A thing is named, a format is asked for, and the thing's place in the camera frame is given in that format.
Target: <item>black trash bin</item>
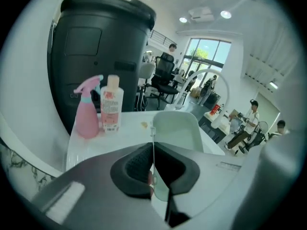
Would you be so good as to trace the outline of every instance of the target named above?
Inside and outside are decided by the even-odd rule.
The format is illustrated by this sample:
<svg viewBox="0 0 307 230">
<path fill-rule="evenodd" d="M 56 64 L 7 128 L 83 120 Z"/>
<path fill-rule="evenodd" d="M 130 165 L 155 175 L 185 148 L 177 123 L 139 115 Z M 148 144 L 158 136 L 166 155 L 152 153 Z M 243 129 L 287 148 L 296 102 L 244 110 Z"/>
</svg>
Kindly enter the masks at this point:
<svg viewBox="0 0 307 230">
<path fill-rule="evenodd" d="M 84 80 L 103 74 L 120 77 L 123 112 L 133 111 L 138 75 L 156 14 L 138 0 L 64 0 L 56 26 L 50 67 L 51 92 L 57 111 L 71 133 L 80 94 L 73 90 Z M 97 110 L 100 98 L 92 93 Z"/>
</svg>

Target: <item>cap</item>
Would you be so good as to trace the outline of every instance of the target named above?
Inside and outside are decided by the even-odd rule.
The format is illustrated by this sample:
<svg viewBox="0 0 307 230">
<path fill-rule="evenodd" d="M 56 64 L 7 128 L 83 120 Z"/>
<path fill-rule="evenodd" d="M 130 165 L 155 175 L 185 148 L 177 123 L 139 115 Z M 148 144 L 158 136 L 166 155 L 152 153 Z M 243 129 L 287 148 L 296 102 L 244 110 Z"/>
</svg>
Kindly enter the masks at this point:
<svg viewBox="0 0 307 230">
<path fill-rule="evenodd" d="M 257 106 L 258 107 L 258 102 L 257 101 L 252 101 L 252 102 L 250 102 L 252 105 L 255 105 L 255 106 Z"/>
<path fill-rule="evenodd" d="M 111 89 L 117 89 L 119 86 L 119 76 L 109 75 L 107 78 L 107 86 Z"/>
</svg>

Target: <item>bottle label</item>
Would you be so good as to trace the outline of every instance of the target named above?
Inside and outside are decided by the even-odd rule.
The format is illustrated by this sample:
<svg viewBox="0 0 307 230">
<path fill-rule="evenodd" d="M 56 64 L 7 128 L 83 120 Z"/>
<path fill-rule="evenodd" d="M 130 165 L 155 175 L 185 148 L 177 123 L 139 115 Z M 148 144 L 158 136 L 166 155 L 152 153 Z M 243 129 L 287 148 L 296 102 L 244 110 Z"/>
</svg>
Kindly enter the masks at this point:
<svg viewBox="0 0 307 230">
<path fill-rule="evenodd" d="M 101 120 L 105 131 L 118 131 L 118 101 L 112 92 L 104 92 L 101 102 Z"/>
</svg>

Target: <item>bottle cap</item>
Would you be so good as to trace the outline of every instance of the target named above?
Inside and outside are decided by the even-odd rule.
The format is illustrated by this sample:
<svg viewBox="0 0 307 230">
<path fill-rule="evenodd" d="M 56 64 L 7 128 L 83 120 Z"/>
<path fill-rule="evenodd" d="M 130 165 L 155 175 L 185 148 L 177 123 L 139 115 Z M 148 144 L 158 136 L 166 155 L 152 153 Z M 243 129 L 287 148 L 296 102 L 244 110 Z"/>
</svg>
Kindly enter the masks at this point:
<svg viewBox="0 0 307 230">
<path fill-rule="evenodd" d="M 109 75 L 107 78 L 107 86 L 111 89 L 117 89 L 119 86 L 119 76 Z"/>
</svg>

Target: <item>black pants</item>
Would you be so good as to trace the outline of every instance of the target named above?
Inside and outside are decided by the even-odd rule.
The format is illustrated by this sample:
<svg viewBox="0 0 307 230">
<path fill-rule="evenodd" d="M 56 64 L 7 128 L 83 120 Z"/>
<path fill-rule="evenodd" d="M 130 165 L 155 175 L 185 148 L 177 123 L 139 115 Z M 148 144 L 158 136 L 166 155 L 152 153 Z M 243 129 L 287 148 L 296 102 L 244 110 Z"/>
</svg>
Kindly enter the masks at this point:
<svg viewBox="0 0 307 230">
<path fill-rule="evenodd" d="M 243 141 L 244 139 L 246 139 L 249 136 L 250 136 L 250 134 L 248 132 L 241 130 L 239 133 L 237 133 L 235 135 L 235 137 L 233 137 L 231 139 L 231 141 L 228 142 L 228 148 L 229 149 L 233 148 L 236 144 Z"/>
</svg>

